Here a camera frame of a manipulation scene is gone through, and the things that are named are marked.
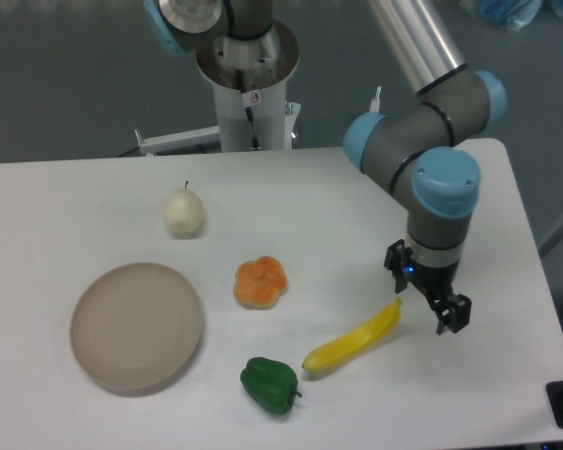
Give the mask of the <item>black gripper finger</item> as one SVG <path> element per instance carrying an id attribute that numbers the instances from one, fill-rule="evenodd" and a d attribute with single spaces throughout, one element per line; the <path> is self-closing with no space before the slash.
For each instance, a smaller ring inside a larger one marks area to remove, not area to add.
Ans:
<path id="1" fill-rule="evenodd" d="M 405 244 L 403 239 L 399 239 L 387 249 L 384 267 L 392 274 L 396 293 L 404 291 L 411 280 L 411 254 L 411 248 Z"/>
<path id="2" fill-rule="evenodd" d="M 427 292 L 426 299 L 438 320 L 437 335 L 447 331 L 456 334 L 468 326 L 472 302 L 466 295 L 455 294 L 452 290 L 439 290 Z"/>

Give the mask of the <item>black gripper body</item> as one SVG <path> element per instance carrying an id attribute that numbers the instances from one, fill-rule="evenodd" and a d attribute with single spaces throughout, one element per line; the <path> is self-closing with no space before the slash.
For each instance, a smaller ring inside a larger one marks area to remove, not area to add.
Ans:
<path id="1" fill-rule="evenodd" d="M 426 247 L 410 247 L 408 278 L 412 285 L 433 300 L 447 299 L 453 294 L 455 279 L 461 260 L 458 247 L 434 250 Z"/>

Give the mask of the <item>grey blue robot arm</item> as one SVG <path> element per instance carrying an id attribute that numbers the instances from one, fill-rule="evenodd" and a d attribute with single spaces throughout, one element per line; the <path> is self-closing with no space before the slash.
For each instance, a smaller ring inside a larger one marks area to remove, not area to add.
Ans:
<path id="1" fill-rule="evenodd" d="M 299 58 L 291 30 L 269 1 L 147 1 L 147 17 L 170 53 L 192 52 L 215 91 L 221 149 L 290 147 L 285 83 Z M 505 112 L 501 81 L 471 70 L 429 1 L 372 1 L 370 9 L 416 93 L 399 119 L 366 112 L 347 129 L 349 160 L 407 213 L 406 235 L 384 265 L 397 292 L 415 287 L 438 331 L 469 323 L 470 299 L 452 289 L 479 198 L 479 165 L 459 144 Z"/>

